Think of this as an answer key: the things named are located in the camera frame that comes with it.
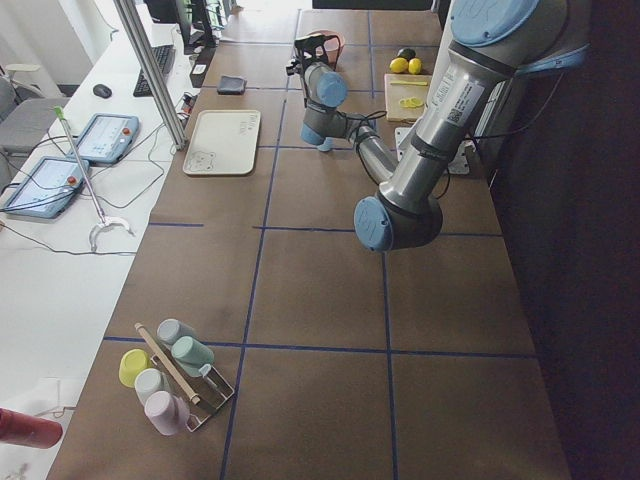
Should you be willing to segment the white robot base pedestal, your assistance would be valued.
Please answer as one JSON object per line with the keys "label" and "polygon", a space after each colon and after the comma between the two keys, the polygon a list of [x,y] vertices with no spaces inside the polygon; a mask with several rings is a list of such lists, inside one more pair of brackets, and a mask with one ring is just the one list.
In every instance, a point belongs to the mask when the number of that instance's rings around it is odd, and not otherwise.
{"label": "white robot base pedestal", "polygon": [[[399,161],[411,146],[411,127],[396,127],[394,138],[396,145],[396,156]],[[468,175],[470,173],[470,160],[468,152],[473,153],[474,147],[470,140],[464,140],[458,147],[454,159],[448,164],[449,172],[453,175]]]}

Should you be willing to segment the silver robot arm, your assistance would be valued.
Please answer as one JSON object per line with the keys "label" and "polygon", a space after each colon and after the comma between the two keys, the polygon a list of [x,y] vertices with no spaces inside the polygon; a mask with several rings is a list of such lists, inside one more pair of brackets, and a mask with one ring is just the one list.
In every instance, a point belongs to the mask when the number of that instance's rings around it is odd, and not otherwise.
{"label": "silver robot arm", "polygon": [[452,38],[440,55],[447,69],[432,84],[429,105],[400,158],[368,118],[339,111],[347,86],[329,65],[324,36],[295,40],[286,70],[299,74],[303,86],[302,139],[316,146],[329,138],[348,140],[378,185],[354,211],[356,235],[367,249],[414,248],[436,238],[442,212],[432,191],[495,86],[580,65],[589,46],[590,13],[588,1],[454,2],[448,18]]}

